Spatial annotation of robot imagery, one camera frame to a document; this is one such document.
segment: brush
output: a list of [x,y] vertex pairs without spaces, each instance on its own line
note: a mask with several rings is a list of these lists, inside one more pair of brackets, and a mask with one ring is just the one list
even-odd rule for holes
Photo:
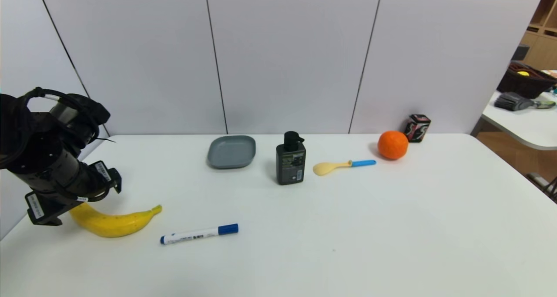
[[521,97],[516,92],[504,92],[495,100],[495,106],[509,111],[520,111],[529,107],[533,108],[552,108],[555,106],[553,101],[532,101]]

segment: whiteboard marker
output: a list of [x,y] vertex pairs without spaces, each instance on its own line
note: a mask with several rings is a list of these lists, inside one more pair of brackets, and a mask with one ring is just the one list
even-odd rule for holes
[[235,234],[238,232],[238,224],[223,225],[215,228],[201,229],[193,232],[173,233],[161,237],[161,244],[168,245],[170,243],[191,241],[199,238],[208,238],[213,236]]

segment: blue spoon handle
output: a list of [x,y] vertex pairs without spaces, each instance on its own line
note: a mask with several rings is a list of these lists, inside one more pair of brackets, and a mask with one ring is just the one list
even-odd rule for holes
[[352,167],[354,168],[354,166],[375,165],[376,163],[376,160],[352,161]]

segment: blue marker cap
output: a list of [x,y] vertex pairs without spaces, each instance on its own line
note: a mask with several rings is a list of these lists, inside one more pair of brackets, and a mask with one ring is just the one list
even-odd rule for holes
[[223,225],[218,227],[219,235],[234,234],[238,232],[238,224]]

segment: spoon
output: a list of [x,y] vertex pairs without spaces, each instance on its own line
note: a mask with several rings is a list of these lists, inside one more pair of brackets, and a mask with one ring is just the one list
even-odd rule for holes
[[344,163],[329,163],[323,162],[315,164],[314,166],[314,173],[318,176],[323,176],[332,172],[332,170],[336,168],[354,168],[355,166],[365,166],[365,165],[374,165],[377,162],[375,160],[364,160],[364,161],[354,161],[352,160]]

